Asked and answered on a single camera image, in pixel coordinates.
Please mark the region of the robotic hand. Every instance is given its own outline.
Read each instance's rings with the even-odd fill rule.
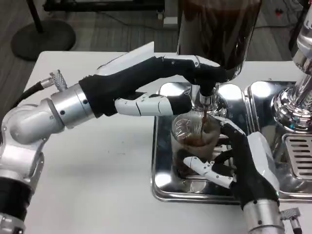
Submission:
[[[294,233],[301,234],[297,219],[299,210],[279,210],[279,182],[274,175],[273,156],[264,136],[259,132],[246,136],[229,119],[211,117],[220,123],[221,133],[228,137],[226,144],[232,149],[222,152],[210,163],[203,163],[196,156],[184,158],[184,163],[209,181],[232,191],[240,201],[250,234],[284,234],[282,220],[286,219],[291,221]],[[224,165],[231,158],[235,169]]]
[[[203,87],[210,95],[226,79],[218,64],[197,56],[156,57],[154,43],[133,50],[67,88],[57,71],[35,85],[41,90],[55,84],[59,92],[40,105],[14,107],[3,119],[0,146],[0,234],[22,234],[24,219],[39,180],[42,149],[51,134],[93,117],[120,113],[134,116],[177,115],[190,111],[188,96],[163,97],[136,92],[159,78],[174,75]],[[33,87],[24,93],[29,96]]]

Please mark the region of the metal pole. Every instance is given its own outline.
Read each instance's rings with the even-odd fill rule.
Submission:
[[[32,17],[34,19],[34,23],[35,23],[35,26],[36,26],[36,29],[37,29],[38,33],[43,33],[43,27],[42,27],[42,24],[41,24],[38,12],[36,10],[34,1],[33,0],[26,0],[26,1],[27,1],[27,4],[28,4],[30,13],[31,13],[31,15],[32,15]]]

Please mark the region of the black cable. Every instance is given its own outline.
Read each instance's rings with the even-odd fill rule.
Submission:
[[[144,25],[144,24],[129,24],[129,23],[125,23],[123,22],[122,20],[120,19],[117,19],[116,17],[110,15],[110,14],[107,14],[105,12],[99,12],[115,21],[117,21],[118,23],[124,25],[124,26],[127,26],[127,27],[143,27],[143,28],[147,28],[147,29],[151,29],[151,30],[157,30],[157,31],[176,31],[176,29],[172,29],[172,28],[155,28],[155,27],[152,27],[152,26],[148,26],[148,25]]]
[[[18,104],[23,101],[24,99],[30,97],[32,94],[43,90],[43,86],[41,85],[41,82],[38,82],[37,84],[31,86],[29,89],[24,91],[24,93],[19,97],[19,99],[14,103],[14,105],[11,107],[11,110],[18,106]]]
[[[289,28],[296,25],[295,23],[287,24],[287,25],[263,25],[257,26],[254,29],[261,29],[261,28]]]

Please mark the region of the coffee machine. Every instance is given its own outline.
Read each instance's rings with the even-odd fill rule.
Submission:
[[[223,83],[217,85],[208,102],[203,102],[198,87],[189,83],[164,84],[159,94],[189,93],[194,109],[208,105],[210,114],[222,115],[245,133],[261,132],[273,152],[280,201],[312,201],[312,10],[309,10],[297,39],[294,63],[302,71],[297,82],[259,81],[245,91]],[[172,164],[170,141],[174,117],[156,117],[152,160],[152,191],[162,201],[237,204],[229,190],[200,175],[181,177]],[[214,149],[218,155],[228,145]]]

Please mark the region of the white robotic hand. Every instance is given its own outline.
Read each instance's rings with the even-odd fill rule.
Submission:
[[[279,211],[278,180],[274,175],[274,161],[270,148],[261,133],[249,136],[231,120],[216,117],[221,133],[228,137],[232,149],[222,152],[214,162],[201,162],[189,156],[184,163],[209,181],[229,188],[239,200],[250,234],[284,234]],[[223,163],[233,158],[232,176]]]
[[[213,170],[215,164],[214,161],[203,163],[198,157],[191,156],[186,157],[183,162],[199,175],[224,188],[229,189],[233,182],[233,177],[218,174]]]

